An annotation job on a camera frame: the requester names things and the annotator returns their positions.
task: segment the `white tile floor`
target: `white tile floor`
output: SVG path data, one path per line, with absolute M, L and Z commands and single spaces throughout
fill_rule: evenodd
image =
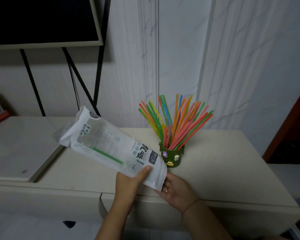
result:
M 76 222 L 68 229 L 60 220 L 0 214 L 0 240 L 93 240 L 100 224 Z M 124 240 L 191 240 L 186 232 L 145 228 L 125 229 Z

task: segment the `white plastic packaging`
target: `white plastic packaging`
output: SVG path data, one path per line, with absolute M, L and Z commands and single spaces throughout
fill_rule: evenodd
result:
M 75 121 L 60 129 L 55 137 L 61 145 L 129 177 L 150 165 L 152 170 L 144 184 L 159 191 L 162 188 L 167 174 L 163 159 L 86 107 L 81 107 Z

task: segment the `green bucket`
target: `green bucket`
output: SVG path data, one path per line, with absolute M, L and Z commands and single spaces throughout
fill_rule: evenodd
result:
M 168 150 L 159 142 L 161 157 L 168 168 L 175 168 L 180 165 L 181 156 L 185 153 L 185 146 L 183 145 L 179 150 Z

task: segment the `person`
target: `person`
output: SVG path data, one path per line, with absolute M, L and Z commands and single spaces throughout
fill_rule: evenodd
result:
M 96 240 L 120 239 L 138 187 L 151 169 L 151 166 L 147 165 L 133 178 L 117 173 L 113 204 L 100 227 Z M 231 239 L 212 211 L 184 179 L 167 173 L 162 190 L 155 191 L 180 212 L 194 240 Z

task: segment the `bracelet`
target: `bracelet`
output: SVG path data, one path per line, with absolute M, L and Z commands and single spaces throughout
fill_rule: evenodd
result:
M 185 208 L 185 209 L 183 210 L 183 212 L 181 213 L 181 217 L 183 218 L 184 212 L 185 212 L 190 206 L 192 206 L 194 203 L 196 203 L 196 202 L 199 201 L 199 200 L 200 200 L 200 198 L 196 199 L 194 202 L 192 202 L 190 205 L 188 205 L 187 208 Z

